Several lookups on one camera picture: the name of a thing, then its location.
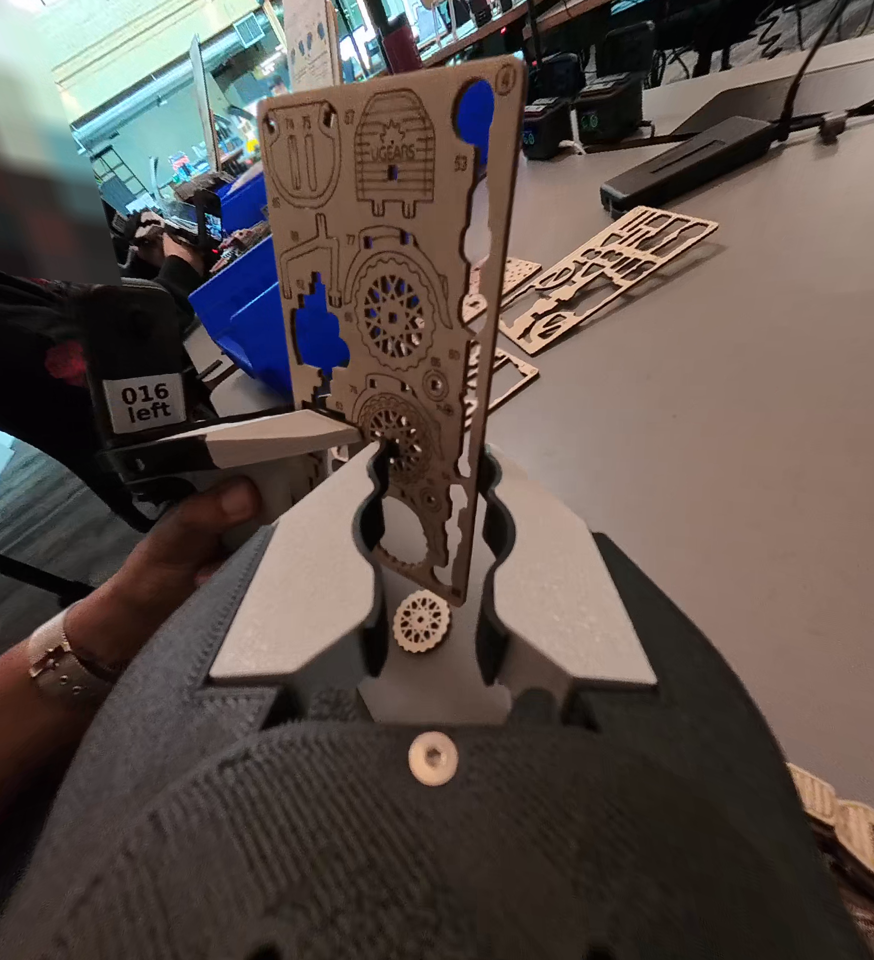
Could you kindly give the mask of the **wooden puzzle sheet with wheels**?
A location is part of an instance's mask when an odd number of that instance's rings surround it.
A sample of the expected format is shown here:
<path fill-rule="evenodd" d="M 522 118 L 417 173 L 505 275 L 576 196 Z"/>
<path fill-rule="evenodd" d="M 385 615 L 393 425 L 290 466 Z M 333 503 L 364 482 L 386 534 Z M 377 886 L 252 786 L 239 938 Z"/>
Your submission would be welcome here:
<path fill-rule="evenodd" d="M 258 104 L 298 408 L 391 456 L 421 558 L 380 562 L 467 598 L 479 462 L 528 67 L 513 54 Z"/>

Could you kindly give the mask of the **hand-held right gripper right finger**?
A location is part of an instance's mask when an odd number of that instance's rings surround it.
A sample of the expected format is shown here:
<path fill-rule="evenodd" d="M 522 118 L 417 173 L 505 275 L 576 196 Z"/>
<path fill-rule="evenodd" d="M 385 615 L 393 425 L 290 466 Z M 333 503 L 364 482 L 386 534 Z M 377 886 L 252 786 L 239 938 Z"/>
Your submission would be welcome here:
<path fill-rule="evenodd" d="M 492 445 L 481 456 L 486 687 L 652 690 L 658 679 L 587 523 Z"/>

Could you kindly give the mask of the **blue plastic bin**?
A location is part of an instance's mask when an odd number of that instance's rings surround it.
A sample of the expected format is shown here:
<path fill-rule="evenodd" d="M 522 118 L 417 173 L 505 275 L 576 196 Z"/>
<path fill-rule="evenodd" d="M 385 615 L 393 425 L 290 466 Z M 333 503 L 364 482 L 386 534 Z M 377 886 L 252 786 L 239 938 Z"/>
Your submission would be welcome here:
<path fill-rule="evenodd" d="M 217 346 L 252 378 L 293 401 L 273 239 L 268 236 L 188 297 Z"/>
<path fill-rule="evenodd" d="M 221 202 L 225 234 L 254 227 L 267 219 L 267 194 L 263 164 L 257 161 L 236 180 L 215 188 Z"/>

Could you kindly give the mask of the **white monitor stand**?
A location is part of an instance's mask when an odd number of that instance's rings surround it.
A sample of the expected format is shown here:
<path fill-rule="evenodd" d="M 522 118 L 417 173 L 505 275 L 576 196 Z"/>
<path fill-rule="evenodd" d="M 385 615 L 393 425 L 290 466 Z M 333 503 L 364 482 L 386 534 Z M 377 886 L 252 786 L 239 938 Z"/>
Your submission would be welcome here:
<path fill-rule="evenodd" d="M 725 73 L 681 80 L 643 95 L 653 138 L 694 137 L 733 116 L 772 123 L 779 119 L 804 54 L 782 54 Z M 874 101 L 874 35 L 822 47 L 797 91 L 793 120 L 849 113 Z"/>

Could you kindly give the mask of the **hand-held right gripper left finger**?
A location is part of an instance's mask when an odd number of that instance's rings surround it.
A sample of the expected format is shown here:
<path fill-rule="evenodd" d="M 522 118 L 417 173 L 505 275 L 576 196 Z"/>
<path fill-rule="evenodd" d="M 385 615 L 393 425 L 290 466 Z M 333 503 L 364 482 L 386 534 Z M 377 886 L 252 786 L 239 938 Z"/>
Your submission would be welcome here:
<path fill-rule="evenodd" d="M 372 441 L 281 516 L 209 669 L 218 686 L 357 687 L 386 662 L 388 450 Z"/>

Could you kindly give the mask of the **person's left forearm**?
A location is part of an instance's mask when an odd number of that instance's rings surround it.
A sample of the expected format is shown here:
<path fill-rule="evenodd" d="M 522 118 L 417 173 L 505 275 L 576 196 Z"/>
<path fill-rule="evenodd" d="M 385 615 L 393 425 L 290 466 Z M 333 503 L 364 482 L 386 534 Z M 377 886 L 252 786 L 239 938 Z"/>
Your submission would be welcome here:
<path fill-rule="evenodd" d="M 96 712 L 93 704 L 68 704 L 42 692 L 30 669 L 25 641 L 0 655 L 0 818 L 77 746 Z"/>

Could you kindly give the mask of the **person's left hand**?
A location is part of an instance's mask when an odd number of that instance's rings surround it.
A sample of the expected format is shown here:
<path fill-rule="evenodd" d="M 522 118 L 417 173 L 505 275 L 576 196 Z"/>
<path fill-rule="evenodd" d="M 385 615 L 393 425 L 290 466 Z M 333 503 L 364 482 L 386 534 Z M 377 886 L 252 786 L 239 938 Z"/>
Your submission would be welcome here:
<path fill-rule="evenodd" d="M 224 559 L 224 536 L 257 519 L 258 489 L 238 476 L 184 499 L 121 567 L 67 613 L 70 645 L 96 664 L 131 661 Z"/>

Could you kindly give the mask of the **black flat power box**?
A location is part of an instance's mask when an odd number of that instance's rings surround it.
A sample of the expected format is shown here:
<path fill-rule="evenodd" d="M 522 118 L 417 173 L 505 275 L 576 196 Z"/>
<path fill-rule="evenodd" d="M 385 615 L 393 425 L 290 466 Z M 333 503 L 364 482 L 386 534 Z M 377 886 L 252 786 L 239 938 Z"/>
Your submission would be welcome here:
<path fill-rule="evenodd" d="M 603 208 L 617 217 L 637 207 L 661 209 L 766 155 L 777 124 L 731 116 L 602 184 Z"/>

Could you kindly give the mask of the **white wristwatch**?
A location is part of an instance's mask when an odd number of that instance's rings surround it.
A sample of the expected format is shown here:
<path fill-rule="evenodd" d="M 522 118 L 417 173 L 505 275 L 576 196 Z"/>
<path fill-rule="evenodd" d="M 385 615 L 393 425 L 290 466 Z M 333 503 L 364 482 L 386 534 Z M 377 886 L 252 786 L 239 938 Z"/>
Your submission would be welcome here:
<path fill-rule="evenodd" d="M 70 607 L 37 627 L 26 642 L 28 674 L 38 691 L 69 707 L 98 707 L 121 672 L 83 654 L 66 629 Z"/>

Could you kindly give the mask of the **black battery charger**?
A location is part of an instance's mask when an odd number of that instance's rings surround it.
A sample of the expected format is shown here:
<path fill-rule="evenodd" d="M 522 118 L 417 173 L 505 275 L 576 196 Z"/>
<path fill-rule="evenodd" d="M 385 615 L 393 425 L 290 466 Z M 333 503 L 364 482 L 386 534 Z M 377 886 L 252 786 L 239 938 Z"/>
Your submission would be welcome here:
<path fill-rule="evenodd" d="M 616 143 L 643 122 L 644 75 L 624 72 L 598 77 L 573 100 L 579 142 L 585 146 Z"/>
<path fill-rule="evenodd" d="M 587 154 L 574 133 L 572 103 L 571 98 L 550 97 L 525 106 L 522 152 L 528 162 L 548 162 L 565 150 Z"/>

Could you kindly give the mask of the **wooden wheel piece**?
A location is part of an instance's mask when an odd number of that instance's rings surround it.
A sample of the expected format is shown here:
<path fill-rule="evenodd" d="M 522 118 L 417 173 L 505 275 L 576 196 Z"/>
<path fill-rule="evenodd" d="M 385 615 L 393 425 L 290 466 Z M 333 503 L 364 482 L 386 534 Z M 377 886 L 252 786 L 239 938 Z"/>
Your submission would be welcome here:
<path fill-rule="evenodd" d="M 398 605 L 393 621 L 397 646 L 408 654 L 427 654 L 449 636 L 452 611 L 449 604 L 430 590 L 420 589 Z"/>

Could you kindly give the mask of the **grey desk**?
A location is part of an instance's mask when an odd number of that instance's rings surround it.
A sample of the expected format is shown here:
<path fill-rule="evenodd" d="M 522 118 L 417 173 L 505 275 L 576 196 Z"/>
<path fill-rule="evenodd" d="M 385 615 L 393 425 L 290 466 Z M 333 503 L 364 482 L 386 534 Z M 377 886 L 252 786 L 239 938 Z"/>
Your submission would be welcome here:
<path fill-rule="evenodd" d="M 874 808 L 874 116 L 671 208 L 718 230 L 540 354 L 488 438 L 702 629 L 791 762 Z"/>

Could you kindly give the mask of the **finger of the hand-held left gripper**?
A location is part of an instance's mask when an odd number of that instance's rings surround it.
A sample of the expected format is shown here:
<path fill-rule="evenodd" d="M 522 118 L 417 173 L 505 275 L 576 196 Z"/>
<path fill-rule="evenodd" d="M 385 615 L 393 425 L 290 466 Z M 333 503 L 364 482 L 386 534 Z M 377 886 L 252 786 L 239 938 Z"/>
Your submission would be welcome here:
<path fill-rule="evenodd" d="M 236 469 L 359 444 L 360 430 L 319 411 L 273 414 L 208 428 L 204 441 L 214 466 Z"/>

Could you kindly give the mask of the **wooden puzzle frame sheet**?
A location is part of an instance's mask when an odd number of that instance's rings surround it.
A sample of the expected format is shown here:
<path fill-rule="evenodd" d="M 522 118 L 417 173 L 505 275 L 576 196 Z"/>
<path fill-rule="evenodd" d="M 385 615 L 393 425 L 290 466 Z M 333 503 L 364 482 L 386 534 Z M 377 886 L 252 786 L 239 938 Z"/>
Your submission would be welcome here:
<path fill-rule="evenodd" d="M 500 310 L 504 310 L 521 291 L 527 289 L 541 270 L 538 262 L 508 256 L 501 287 Z"/>
<path fill-rule="evenodd" d="M 536 355 L 639 291 L 719 230 L 719 222 L 646 205 L 614 220 L 536 277 L 530 305 L 499 329 Z"/>
<path fill-rule="evenodd" d="M 488 413 L 526 391 L 538 379 L 537 366 L 498 346 L 491 365 Z"/>

